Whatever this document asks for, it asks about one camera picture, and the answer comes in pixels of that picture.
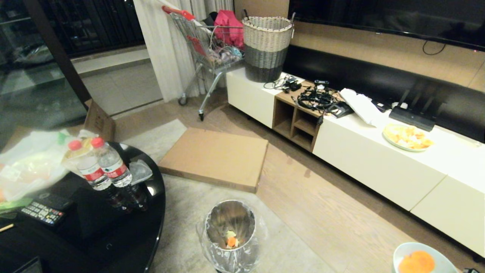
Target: cardboard box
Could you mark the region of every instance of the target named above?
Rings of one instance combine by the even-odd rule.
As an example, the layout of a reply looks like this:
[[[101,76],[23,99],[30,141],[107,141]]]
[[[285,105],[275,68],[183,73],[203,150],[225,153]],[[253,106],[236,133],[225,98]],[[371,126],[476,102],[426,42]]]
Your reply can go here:
[[[114,141],[114,120],[94,100],[88,100],[85,104],[89,110],[84,121],[84,129],[99,134],[106,141]]]
[[[158,163],[162,173],[255,193],[268,141],[188,128]]]

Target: trash can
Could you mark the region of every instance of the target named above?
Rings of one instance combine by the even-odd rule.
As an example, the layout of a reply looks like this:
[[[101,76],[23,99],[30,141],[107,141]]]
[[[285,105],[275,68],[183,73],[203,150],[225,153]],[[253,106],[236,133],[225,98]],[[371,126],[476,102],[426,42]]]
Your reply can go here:
[[[290,45],[293,19],[246,16],[242,23],[246,77],[258,83],[277,80]]]
[[[222,273],[248,273],[259,263],[260,245],[267,237],[266,225],[253,209],[238,200],[215,205],[197,226],[204,256]],[[238,244],[229,246],[228,236]]]

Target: tv remote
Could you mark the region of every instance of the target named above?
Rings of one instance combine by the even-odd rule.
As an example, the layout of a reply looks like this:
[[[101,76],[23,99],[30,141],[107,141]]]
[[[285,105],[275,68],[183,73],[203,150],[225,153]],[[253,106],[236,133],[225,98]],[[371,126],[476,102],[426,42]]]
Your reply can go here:
[[[65,216],[63,212],[36,201],[32,201],[20,212],[49,226],[55,226]]]
[[[34,199],[39,203],[61,211],[67,211],[67,208],[69,208],[73,203],[70,199],[50,192],[39,193],[34,197]]]

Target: tv stand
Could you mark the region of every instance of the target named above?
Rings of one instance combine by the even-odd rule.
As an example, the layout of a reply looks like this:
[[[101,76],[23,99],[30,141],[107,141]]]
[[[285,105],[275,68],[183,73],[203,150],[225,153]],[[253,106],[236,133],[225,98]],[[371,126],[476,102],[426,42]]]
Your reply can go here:
[[[356,114],[325,116],[319,126],[320,113],[295,105],[299,92],[266,89],[244,68],[227,73],[231,105],[485,257],[484,144],[434,126],[436,144],[408,152]]]

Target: wooden shelf cubby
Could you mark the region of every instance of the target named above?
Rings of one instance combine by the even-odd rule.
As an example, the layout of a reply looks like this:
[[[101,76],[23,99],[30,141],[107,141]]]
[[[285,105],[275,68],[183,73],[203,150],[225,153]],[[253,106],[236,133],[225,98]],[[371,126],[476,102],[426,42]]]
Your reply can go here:
[[[291,96],[297,97],[302,91],[290,94],[281,92],[275,96],[273,129],[311,152],[320,127],[317,122],[321,114],[295,104]]]

